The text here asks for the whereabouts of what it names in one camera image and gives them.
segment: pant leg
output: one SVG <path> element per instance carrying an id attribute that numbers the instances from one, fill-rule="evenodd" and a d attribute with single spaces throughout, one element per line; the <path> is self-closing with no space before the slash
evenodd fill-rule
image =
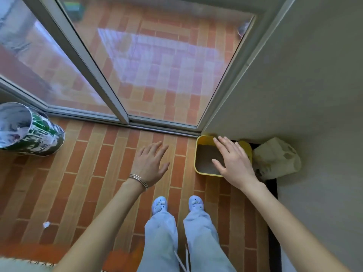
<path id="1" fill-rule="evenodd" d="M 191 211 L 184 219 L 184 228 L 193 272 L 236 272 L 221 249 L 217 231 L 205 211 Z"/>
<path id="2" fill-rule="evenodd" d="M 178 249 L 175 218 L 158 212 L 145 225 L 145 247 L 138 272 L 179 272 L 174 251 Z"/>

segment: silver bracelet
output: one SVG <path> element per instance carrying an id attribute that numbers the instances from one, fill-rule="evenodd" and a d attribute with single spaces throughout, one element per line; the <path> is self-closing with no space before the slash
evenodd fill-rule
<path id="1" fill-rule="evenodd" d="M 136 179 L 139 183 L 141 183 L 145 187 L 145 191 L 149 188 L 147 183 L 145 181 L 143 181 L 138 175 L 130 174 L 129 178 Z"/>

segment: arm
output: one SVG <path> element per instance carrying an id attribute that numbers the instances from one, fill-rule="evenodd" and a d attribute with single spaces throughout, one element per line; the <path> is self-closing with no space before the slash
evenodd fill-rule
<path id="1" fill-rule="evenodd" d="M 160 145 L 161 142 L 153 143 L 141 149 L 136 154 L 131 169 L 131 173 L 140 176 L 149 187 L 161 179 L 169 166 L 166 163 L 159 169 L 161 158 L 168 148 L 164 146 L 156 153 Z M 101 271 L 121 224 L 143 191 L 144 187 L 135 179 L 124 182 L 113 199 L 55 267 L 54 272 Z"/>
<path id="2" fill-rule="evenodd" d="M 240 189 L 260 212 L 281 247 L 299 272 L 349 272 L 318 239 L 286 209 L 256 178 L 251 163 L 238 143 L 214 138 L 225 168 L 212 160 L 221 175 Z"/>

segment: person's right hand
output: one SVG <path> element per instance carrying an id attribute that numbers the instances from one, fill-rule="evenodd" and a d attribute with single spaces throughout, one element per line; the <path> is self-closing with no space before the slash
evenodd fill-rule
<path id="1" fill-rule="evenodd" d="M 218 160 L 212 159 L 212 162 L 230 184 L 244 191 L 250 183 L 259 182 L 246 152 L 237 142 L 220 136 L 218 139 L 213 138 L 213 141 L 223 156 L 225 168 Z"/>

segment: bucket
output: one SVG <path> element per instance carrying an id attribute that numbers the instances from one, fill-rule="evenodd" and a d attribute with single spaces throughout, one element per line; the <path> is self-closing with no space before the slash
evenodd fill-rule
<path id="1" fill-rule="evenodd" d="M 0 104 L 0 149 L 47 156 L 59 150 L 64 138 L 64 130 L 46 114 L 16 102 Z"/>
<path id="2" fill-rule="evenodd" d="M 245 150 L 249 160 L 252 163 L 252 148 L 243 141 L 238 144 Z M 194 156 L 194 169 L 198 174 L 222 177 L 215 168 L 212 159 L 218 160 L 224 166 L 223 156 L 213 141 L 213 136 L 200 136 L 197 138 Z"/>

